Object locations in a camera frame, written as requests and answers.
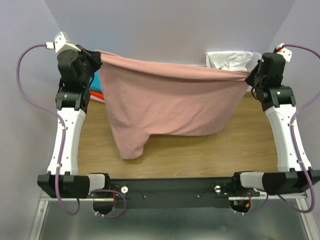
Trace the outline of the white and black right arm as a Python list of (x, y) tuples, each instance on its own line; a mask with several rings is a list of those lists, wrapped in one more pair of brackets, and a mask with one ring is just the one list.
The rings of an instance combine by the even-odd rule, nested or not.
[(255, 91), (271, 125), (277, 152), (277, 172), (236, 172), (233, 184), (241, 189), (263, 190), (269, 195), (302, 193), (320, 180), (305, 154), (292, 88), (282, 85), (285, 64), (292, 52), (286, 48), (262, 54), (245, 82)]

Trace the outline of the dusty pink t-shirt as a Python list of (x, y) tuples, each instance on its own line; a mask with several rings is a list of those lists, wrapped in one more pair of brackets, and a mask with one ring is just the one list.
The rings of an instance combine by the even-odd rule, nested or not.
[(150, 62), (101, 51), (98, 70), (122, 159), (140, 157), (151, 135), (221, 131), (247, 91), (246, 70)]

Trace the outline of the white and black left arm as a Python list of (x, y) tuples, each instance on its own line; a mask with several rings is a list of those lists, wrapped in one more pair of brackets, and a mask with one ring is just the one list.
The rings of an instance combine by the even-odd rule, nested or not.
[(79, 175), (78, 149), (81, 129), (90, 101), (90, 83), (101, 66), (101, 54), (79, 44), (57, 54), (60, 73), (55, 96), (57, 131), (53, 154), (45, 174), (37, 177), (38, 186), (51, 198), (85, 199), (89, 192), (108, 185), (108, 175)]

